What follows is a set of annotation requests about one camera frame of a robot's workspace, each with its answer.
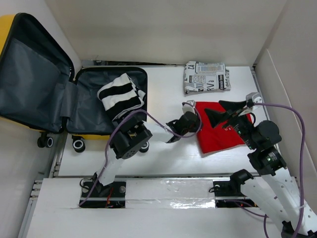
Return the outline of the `red shirt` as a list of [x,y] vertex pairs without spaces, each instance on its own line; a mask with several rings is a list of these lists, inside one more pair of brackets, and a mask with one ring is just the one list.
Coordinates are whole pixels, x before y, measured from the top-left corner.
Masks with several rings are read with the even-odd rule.
[[232,127],[222,128],[224,123],[212,128],[205,109],[224,112],[218,102],[196,102],[196,108],[202,119],[202,129],[197,134],[197,140],[203,154],[230,149],[245,143]]

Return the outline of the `newspaper print garment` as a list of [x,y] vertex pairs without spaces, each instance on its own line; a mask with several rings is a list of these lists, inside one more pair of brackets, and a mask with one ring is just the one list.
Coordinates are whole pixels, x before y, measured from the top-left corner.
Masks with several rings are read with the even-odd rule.
[[224,63],[189,61],[184,67],[183,87],[185,95],[230,91],[230,71]]

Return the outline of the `black and white striped garment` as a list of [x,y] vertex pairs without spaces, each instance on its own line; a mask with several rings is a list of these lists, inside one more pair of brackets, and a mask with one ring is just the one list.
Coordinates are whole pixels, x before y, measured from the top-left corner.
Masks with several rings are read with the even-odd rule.
[[128,74],[124,73],[104,85],[97,92],[97,98],[102,102],[109,119],[115,121],[128,112],[144,106],[146,92],[139,88]]

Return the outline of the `yellow suitcase with grey lining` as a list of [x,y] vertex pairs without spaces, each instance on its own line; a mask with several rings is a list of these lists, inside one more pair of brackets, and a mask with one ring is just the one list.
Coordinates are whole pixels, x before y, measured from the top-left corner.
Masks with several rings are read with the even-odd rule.
[[139,67],[97,67],[76,72],[67,53],[32,15],[0,18],[0,115],[40,132],[40,148],[53,134],[71,134],[74,150],[114,129],[97,92],[126,74],[143,92],[148,75]]

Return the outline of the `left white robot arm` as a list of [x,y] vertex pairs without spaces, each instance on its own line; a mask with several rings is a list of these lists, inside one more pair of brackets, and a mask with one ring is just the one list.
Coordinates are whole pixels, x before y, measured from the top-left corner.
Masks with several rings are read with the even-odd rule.
[[104,165],[93,175],[92,191],[98,196],[109,194],[110,185],[114,182],[123,161],[133,157],[137,152],[146,153],[150,140],[174,143],[181,138],[195,135],[202,127],[201,117],[197,112],[184,112],[179,119],[165,125],[141,120],[142,112],[143,110],[138,110],[129,114],[111,134],[105,147]]

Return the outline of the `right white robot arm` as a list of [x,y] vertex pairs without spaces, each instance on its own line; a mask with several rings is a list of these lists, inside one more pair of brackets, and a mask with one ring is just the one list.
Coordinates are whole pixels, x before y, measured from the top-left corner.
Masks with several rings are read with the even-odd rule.
[[252,150],[248,154],[249,162],[260,177],[272,189],[271,193],[263,191],[256,179],[242,169],[230,176],[229,189],[235,195],[243,194],[250,198],[265,212],[279,229],[283,238],[315,238],[317,236],[317,215],[304,198],[303,172],[299,180],[294,181],[287,164],[275,148],[282,137],[278,126],[263,120],[253,125],[247,118],[260,101],[244,102],[220,101],[223,112],[205,109],[211,127],[220,124],[231,127]]

